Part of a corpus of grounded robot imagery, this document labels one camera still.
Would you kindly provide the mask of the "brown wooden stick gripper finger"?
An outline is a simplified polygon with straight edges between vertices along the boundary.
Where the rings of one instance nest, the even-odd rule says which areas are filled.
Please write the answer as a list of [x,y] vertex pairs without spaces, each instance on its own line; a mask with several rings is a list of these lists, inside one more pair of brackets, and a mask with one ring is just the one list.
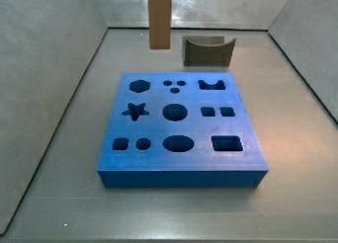
[[169,49],[171,0],[148,0],[149,46]]

